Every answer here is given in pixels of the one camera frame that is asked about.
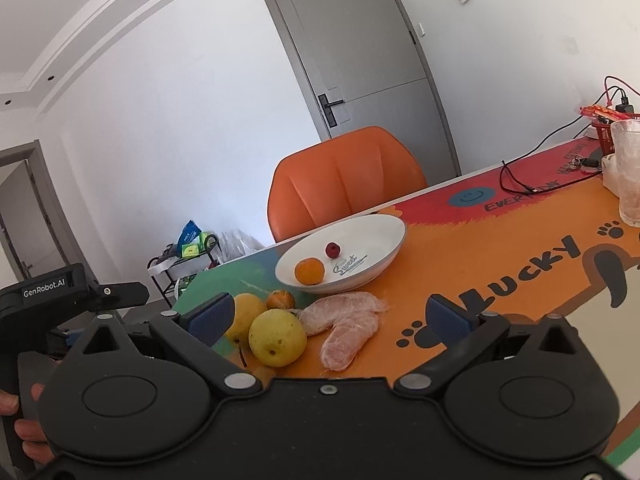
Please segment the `person's left hand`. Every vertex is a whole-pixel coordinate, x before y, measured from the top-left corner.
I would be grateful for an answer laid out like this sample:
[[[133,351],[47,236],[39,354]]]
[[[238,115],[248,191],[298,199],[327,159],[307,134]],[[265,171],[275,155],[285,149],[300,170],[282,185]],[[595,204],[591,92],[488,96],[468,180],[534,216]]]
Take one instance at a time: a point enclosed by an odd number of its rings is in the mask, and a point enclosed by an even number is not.
[[[13,416],[20,408],[20,398],[2,390],[0,404],[2,416]],[[47,465],[54,460],[54,453],[39,422],[20,418],[14,422],[14,430],[22,440],[22,449],[27,457],[40,465]]]

